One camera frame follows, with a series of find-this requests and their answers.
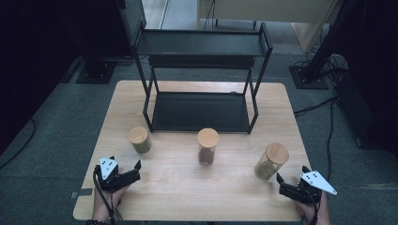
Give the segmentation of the beige cabinet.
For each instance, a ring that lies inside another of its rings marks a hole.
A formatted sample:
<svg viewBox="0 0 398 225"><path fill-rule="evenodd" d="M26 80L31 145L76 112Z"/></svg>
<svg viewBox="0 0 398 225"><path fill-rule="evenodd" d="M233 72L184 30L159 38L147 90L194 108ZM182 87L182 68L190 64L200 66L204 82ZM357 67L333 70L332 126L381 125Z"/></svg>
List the beige cabinet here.
<svg viewBox="0 0 398 225"><path fill-rule="evenodd" d="M209 18L291 23L304 53L325 23L333 23L343 0L197 0L197 26Z"/></svg>

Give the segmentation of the dark upright panel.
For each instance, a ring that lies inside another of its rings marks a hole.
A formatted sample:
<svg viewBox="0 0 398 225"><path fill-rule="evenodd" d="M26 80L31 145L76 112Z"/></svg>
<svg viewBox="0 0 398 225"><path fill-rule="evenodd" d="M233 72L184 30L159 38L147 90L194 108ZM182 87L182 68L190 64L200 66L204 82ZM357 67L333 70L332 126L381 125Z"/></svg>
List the dark upright panel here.
<svg viewBox="0 0 398 225"><path fill-rule="evenodd" d="M143 0L116 0L128 41L135 46L146 27Z"/></svg>

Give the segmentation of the tall glass jar yellow grains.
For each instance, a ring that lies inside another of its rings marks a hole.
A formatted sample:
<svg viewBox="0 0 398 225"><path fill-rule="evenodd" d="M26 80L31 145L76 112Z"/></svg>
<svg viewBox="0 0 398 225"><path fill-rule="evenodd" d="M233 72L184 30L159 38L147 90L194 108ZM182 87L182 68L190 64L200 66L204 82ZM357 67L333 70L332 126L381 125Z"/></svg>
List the tall glass jar yellow grains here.
<svg viewBox="0 0 398 225"><path fill-rule="evenodd" d="M254 174L261 180L270 179L289 159L289 152L284 145L270 143L256 165Z"/></svg>

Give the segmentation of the black square stand base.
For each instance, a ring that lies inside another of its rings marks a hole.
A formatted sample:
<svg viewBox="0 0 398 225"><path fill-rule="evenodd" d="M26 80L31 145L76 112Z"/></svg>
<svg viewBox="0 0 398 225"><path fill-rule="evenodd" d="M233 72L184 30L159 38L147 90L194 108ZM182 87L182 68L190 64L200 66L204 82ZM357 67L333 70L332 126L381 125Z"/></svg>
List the black square stand base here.
<svg viewBox="0 0 398 225"><path fill-rule="evenodd" d="M290 66L290 74L297 89L327 90L329 87L323 78L313 79L307 74L306 67Z"/></svg>
<svg viewBox="0 0 398 225"><path fill-rule="evenodd" d="M114 74L115 66L115 62L100 62L99 71L95 71L93 68L83 65L75 82L108 84Z"/></svg>

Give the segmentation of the person's right hand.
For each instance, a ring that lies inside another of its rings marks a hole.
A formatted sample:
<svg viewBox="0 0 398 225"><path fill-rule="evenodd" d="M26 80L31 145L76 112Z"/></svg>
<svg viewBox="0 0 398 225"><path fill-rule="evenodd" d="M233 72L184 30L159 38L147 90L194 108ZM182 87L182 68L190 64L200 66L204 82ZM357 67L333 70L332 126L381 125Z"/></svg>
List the person's right hand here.
<svg viewBox="0 0 398 225"><path fill-rule="evenodd" d="M320 203L317 205L318 211L312 206L305 203L294 201L297 212L301 217L305 217L306 220L311 223L314 215L317 215L316 225L331 225L328 207L328 196L325 192L322 192Z"/></svg>

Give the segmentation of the tall glass jar red beans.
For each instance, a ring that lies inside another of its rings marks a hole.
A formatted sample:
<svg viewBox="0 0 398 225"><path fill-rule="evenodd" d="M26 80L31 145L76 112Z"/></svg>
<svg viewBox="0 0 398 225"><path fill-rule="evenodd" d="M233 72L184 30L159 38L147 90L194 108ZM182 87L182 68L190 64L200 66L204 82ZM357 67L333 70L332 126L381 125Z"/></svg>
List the tall glass jar red beans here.
<svg viewBox="0 0 398 225"><path fill-rule="evenodd" d="M203 128L198 132L198 161L200 164L211 165L214 162L215 150L219 140L219 133L213 128Z"/></svg>

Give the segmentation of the black slanted stand post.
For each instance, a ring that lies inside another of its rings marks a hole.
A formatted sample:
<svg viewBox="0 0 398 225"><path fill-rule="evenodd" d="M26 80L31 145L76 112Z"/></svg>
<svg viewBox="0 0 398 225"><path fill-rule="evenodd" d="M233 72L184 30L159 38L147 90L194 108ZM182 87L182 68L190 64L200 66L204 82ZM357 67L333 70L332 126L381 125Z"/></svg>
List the black slanted stand post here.
<svg viewBox="0 0 398 225"><path fill-rule="evenodd" d="M317 79L318 70L321 68L324 61L336 52L337 37L343 31L344 22L358 1L359 0L344 0L334 25L330 28L329 33L326 35L314 58L306 67L307 74L311 78Z"/></svg>

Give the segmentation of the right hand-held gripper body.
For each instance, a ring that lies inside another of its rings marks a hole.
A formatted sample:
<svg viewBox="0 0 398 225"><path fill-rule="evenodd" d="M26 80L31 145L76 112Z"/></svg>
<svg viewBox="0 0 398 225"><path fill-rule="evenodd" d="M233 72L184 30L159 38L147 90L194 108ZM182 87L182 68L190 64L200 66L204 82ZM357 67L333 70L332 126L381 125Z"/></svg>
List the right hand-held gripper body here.
<svg viewBox="0 0 398 225"><path fill-rule="evenodd" d="M337 194L337 190L318 171L303 173L296 186L284 182L284 186L279 187L281 195L305 204L319 203L323 191Z"/></svg>

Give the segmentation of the person's left hand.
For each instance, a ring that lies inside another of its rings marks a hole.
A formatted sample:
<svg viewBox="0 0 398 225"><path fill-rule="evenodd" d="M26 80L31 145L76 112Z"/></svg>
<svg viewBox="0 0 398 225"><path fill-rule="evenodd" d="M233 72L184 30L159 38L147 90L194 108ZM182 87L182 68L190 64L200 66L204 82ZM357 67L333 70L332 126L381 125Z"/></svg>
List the person's left hand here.
<svg viewBox="0 0 398 225"><path fill-rule="evenodd" d="M102 192L102 195L111 208L116 208L118 202L121 200L125 191L128 188L129 187L123 187L113 194L110 194L108 192ZM108 208L106 207L106 204L104 203L103 199L100 196L100 193L97 190L95 190L92 219L106 224L111 223Z"/></svg>

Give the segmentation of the black metal shelf rack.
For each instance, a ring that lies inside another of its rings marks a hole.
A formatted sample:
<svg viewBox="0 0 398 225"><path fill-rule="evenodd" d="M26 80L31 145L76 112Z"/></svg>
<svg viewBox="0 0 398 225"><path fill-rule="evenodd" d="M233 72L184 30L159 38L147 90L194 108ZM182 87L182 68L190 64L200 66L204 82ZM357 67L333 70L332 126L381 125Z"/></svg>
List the black metal shelf rack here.
<svg viewBox="0 0 398 225"><path fill-rule="evenodd" d="M143 29L130 49L135 59L145 55L150 66L148 78L137 67L149 130L252 132L256 95L273 50L264 24L251 32ZM240 92L161 91L157 68L241 69L247 76Z"/></svg>

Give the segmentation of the black box on floor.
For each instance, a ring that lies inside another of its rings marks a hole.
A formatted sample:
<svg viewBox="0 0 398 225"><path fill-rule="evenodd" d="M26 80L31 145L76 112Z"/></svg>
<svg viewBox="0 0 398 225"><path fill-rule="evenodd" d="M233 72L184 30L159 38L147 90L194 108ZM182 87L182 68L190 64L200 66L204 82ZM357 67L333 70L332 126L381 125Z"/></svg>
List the black box on floor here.
<svg viewBox="0 0 398 225"><path fill-rule="evenodd" d="M352 76L345 72L336 84L337 96L344 105L356 134L358 147L366 148L370 144L368 129L373 119L365 99Z"/></svg>

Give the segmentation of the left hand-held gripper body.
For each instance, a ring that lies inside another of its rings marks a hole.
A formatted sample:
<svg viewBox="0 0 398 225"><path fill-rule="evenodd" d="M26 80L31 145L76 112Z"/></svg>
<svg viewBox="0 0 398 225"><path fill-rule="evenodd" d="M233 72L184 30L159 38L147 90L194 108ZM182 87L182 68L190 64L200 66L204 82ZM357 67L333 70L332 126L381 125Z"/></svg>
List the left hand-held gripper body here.
<svg viewBox="0 0 398 225"><path fill-rule="evenodd" d="M120 173L118 161L105 157L99 159L99 165L96 166L94 174L98 177L100 189L106 192L116 192L141 179L140 171L133 169Z"/></svg>

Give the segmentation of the grey tape strip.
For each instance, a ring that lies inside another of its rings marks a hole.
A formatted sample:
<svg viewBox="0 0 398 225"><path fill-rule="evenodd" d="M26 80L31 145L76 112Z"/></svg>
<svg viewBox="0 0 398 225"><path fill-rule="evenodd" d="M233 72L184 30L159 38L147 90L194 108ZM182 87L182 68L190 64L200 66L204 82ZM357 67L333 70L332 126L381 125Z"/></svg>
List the grey tape strip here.
<svg viewBox="0 0 398 225"><path fill-rule="evenodd" d="M72 191L69 195L71 199L77 199L79 196L90 196L93 192L93 188L81 188L76 191Z"/></svg>

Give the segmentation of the short glass jar green beans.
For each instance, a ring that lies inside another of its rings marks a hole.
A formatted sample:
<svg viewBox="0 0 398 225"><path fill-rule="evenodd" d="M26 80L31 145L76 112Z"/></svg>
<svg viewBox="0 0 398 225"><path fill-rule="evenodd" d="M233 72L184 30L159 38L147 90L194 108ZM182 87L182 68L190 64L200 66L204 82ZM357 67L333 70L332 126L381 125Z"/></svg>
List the short glass jar green beans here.
<svg viewBox="0 0 398 225"><path fill-rule="evenodd" d="M138 154L148 153L152 146L145 127L133 127L129 131L129 141Z"/></svg>

